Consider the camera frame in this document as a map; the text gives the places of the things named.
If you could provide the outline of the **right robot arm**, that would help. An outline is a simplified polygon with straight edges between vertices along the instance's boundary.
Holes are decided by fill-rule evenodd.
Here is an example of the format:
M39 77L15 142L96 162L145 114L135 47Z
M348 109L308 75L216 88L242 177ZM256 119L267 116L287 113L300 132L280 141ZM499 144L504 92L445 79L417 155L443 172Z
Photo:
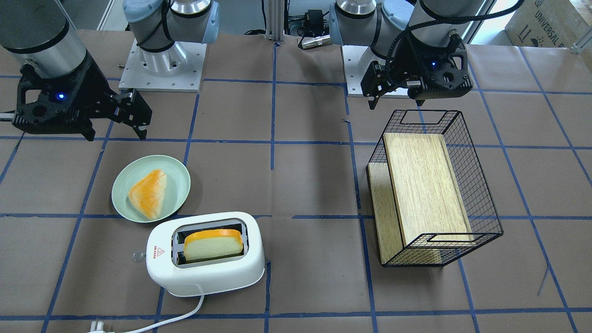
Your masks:
M116 93L55 0L3 0L1 46L20 65L14 111L3 122L28 134L79 134L116 118Z

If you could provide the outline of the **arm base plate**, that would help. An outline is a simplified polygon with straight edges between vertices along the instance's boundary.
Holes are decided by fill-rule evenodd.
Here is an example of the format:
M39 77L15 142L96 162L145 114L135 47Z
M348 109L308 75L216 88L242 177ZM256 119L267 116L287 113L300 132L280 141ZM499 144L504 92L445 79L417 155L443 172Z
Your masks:
M383 65L385 60L377 57L368 46L343 45L342 56L347 95L363 98L361 81L370 63L378 61Z
M206 51L206 44L175 42L168 50L152 53L133 42L118 87L198 93Z

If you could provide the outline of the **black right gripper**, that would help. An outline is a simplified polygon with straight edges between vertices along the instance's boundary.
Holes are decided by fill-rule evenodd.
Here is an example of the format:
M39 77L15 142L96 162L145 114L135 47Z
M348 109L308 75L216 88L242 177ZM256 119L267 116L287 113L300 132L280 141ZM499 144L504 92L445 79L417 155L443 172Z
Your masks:
M35 67L21 66L17 106L12 124L28 134L81 134L95 139L91 120L107 118L131 127L141 141L147 137L152 108L137 89L116 94L95 60L84 59L69 74L44 79Z

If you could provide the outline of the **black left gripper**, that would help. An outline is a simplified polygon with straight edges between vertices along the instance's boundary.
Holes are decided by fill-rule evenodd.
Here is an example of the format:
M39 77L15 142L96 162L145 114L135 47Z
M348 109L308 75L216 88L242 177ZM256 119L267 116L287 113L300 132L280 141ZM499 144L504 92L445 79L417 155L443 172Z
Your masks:
M395 44L386 67L371 61L361 80L371 110L379 98L398 88L422 107L428 99L459 98L468 93L467 50L456 30L443 47L425 44L407 32Z

